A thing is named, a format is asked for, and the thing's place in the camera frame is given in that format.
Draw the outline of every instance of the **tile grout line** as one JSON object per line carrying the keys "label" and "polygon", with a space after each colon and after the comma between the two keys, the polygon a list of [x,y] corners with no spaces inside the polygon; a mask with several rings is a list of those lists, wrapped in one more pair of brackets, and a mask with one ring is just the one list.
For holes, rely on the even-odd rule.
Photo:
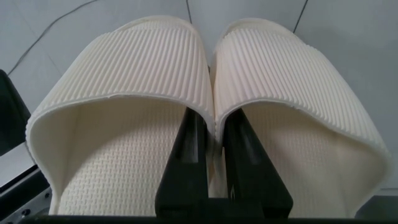
{"label": "tile grout line", "polygon": [[307,6],[307,3],[308,3],[308,0],[305,0],[303,9],[301,10],[301,13],[300,13],[300,15],[299,15],[299,17],[297,19],[297,23],[296,23],[296,26],[294,27],[293,33],[296,33],[297,26],[299,25],[299,22],[301,20],[301,16],[303,15],[303,12],[304,12],[305,6]]}
{"label": "tile grout line", "polygon": [[191,10],[189,10],[189,3],[188,3],[188,0],[185,0],[185,2],[186,2],[186,4],[187,4],[189,22],[192,24]]}

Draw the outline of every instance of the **white slipper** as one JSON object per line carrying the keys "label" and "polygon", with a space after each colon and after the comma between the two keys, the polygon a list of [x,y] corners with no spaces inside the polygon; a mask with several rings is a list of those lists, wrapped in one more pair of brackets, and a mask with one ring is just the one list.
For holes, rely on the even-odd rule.
{"label": "white slipper", "polygon": [[214,134],[205,54],[189,22],[146,17],[87,46],[27,126],[50,214],[155,215],[185,108]]}
{"label": "white slipper", "polygon": [[290,217],[353,217],[388,177],[389,152],[348,84],[282,26],[235,22],[210,73],[216,139],[243,108],[293,198]]}

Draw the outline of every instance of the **black wire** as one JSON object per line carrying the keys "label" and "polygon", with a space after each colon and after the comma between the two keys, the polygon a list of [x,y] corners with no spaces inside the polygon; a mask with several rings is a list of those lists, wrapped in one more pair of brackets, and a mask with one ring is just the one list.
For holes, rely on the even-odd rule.
{"label": "black wire", "polygon": [[22,54],[22,56],[19,58],[19,60],[17,61],[17,63],[14,65],[14,67],[13,67],[13,68],[11,69],[11,71],[8,73],[8,76],[11,75],[11,73],[12,73],[12,72],[18,67],[18,65],[25,59],[26,55],[29,53],[29,51],[32,49],[32,47],[33,47],[35,44],[38,43],[38,41],[50,30],[50,28],[51,28],[56,22],[58,22],[60,19],[64,18],[65,16],[67,16],[67,15],[69,15],[69,14],[75,12],[75,11],[78,10],[79,8],[81,8],[81,7],[83,7],[83,6],[86,6],[86,5],[90,4],[90,3],[93,3],[93,2],[95,2],[95,1],[98,1],[98,0],[92,0],[92,1],[86,2],[86,3],[84,3],[84,4],[80,5],[80,6],[78,6],[78,7],[75,8],[74,10],[72,10],[72,11],[70,11],[70,12],[68,12],[68,13],[66,13],[66,14],[64,14],[64,15],[62,15],[62,16],[60,16],[60,17],[58,17],[58,19],[54,20],[49,26],[47,26],[47,28],[45,28],[45,30],[44,30],[43,33],[39,36],[39,38],[37,38],[37,40],[36,40],[36,41],[35,41],[23,54]]}
{"label": "black wire", "polygon": [[299,16],[298,19],[297,19],[297,23],[296,23],[296,26],[294,27],[293,33],[296,32],[297,26],[299,25],[299,22],[300,22],[300,20],[301,20],[301,16],[303,15],[303,12],[304,12],[305,6],[307,5],[307,2],[308,2],[308,0],[305,0],[303,9],[301,10],[300,16]]}

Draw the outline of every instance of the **cable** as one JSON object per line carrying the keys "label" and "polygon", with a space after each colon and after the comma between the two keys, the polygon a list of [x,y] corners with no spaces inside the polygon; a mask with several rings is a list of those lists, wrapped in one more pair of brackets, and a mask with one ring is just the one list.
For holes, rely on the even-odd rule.
{"label": "cable", "polygon": [[37,40],[36,40],[36,41],[35,41],[23,54],[22,54],[22,56],[19,58],[19,60],[17,61],[17,63],[13,66],[13,68],[11,69],[11,71],[10,71],[7,75],[8,75],[8,76],[11,75],[11,73],[12,73],[12,72],[18,67],[18,65],[24,60],[24,58],[25,58],[26,55],[30,52],[30,50],[33,48],[33,46],[34,46],[35,44],[38,43],[38,41],[50,30],[50,28],[51,28],[56,22],[58,22],[60,19],[64,18],[65,16],[67,16],[67,15],[69,15],[69,14],[75,12],[75,11],[78,10],[79,8],[81,8],[81,7],[83,7],[83,6],[86,6],[86,5],[90,4],[90,3],[96,2],[96,1],[98,1],[98,0],[92,0],[92,1],[86,2],[86,3],[84,3],[84,4],[80,5],[80,6],[78,6],[78,7],[75,8],[74,10],[72,10],[72,11],[70,11],[70,12],[68,12],[68,13],[66,13],[66,14],[64,14],[64,15],[62,15],[62,16],[60,16],[60,17],[58,17],[56,20],[54,20],[49,26],[47,26],[47,28],[45,28],[45,30],[44,30],[43,33],[39,36],[39,38],[37,38]]}

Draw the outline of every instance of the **gray metal surface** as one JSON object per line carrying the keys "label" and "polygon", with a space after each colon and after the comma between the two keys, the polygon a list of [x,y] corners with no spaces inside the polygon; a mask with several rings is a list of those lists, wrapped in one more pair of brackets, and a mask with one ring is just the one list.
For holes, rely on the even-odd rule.
{"label": "gray metal surface", "polygon": [[359,209],[355,218],[398,221],[398,197],[374,196]]}
{"label": "gray metal surface", "polygon": [[0,156],[0,187],[34,165],[25,143]]}
{"label": "gray metal surface", "polygon": [[13,214],[0,221],[0,224],[5,223],[18,223],[23,218],[32,215],[46,215],[49,213],[50,203],[51,203],[52,192],[48,188],[38,196],[34,197],[32,200],[27,202],[24,206],[16,210]]}

